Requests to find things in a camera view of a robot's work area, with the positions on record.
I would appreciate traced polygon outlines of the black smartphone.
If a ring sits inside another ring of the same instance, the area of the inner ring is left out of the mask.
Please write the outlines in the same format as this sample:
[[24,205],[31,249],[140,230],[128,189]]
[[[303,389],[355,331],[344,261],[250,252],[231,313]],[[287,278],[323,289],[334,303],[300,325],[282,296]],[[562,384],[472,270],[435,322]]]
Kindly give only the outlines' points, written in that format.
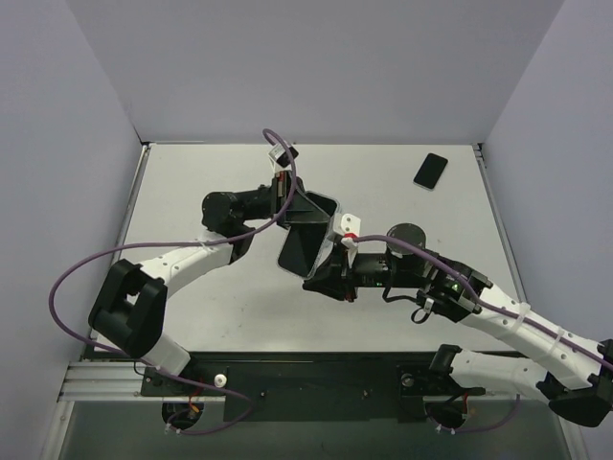
[[433,191],[442,177],[447,165],[447,158],[436,153],[429,152],[416,172],[413,183],[425,190]]
[[321,223],[292,225],[279,254],[278,266],[301,278],[308,278],[315,269],[327,227]]

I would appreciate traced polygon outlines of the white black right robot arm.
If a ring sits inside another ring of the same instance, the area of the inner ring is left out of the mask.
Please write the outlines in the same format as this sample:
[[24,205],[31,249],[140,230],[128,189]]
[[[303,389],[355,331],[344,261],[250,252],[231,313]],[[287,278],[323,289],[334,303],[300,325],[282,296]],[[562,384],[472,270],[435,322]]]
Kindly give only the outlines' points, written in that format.
[[596,427],[612,411],[612,342],[583,338],[506,294],[477,270],[427,249],[424,231],[401,223],[379,242],[382,253],[360,253],[372,237],[346,232],[303,283],[307,291],[351,302],[360,288],[412,288],[425,317],[439,315],[513,348],[516,357],[443,344],[427,370],[430,385],[513,393],[545,403],[557,416]]

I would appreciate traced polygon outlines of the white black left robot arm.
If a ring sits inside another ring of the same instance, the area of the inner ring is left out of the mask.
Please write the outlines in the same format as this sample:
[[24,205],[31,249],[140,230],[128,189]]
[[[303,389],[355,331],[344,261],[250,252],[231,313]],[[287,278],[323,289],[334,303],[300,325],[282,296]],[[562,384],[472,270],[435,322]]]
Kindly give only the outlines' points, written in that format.
[[88,317],[94,331],[132,358],[164,371],[175,394],[192,391],[192,357],[163,332],[167,301],[208,272],[242,258],[254,239],[249,221],[272,219],[287,234],[278,264],[307,278],[314,271],[339,209],[337,200],[305,190],[301,178],[277,173],[270,185],[212,192],[202,201],[204,230],[193,245],[134,264],[112,265]]

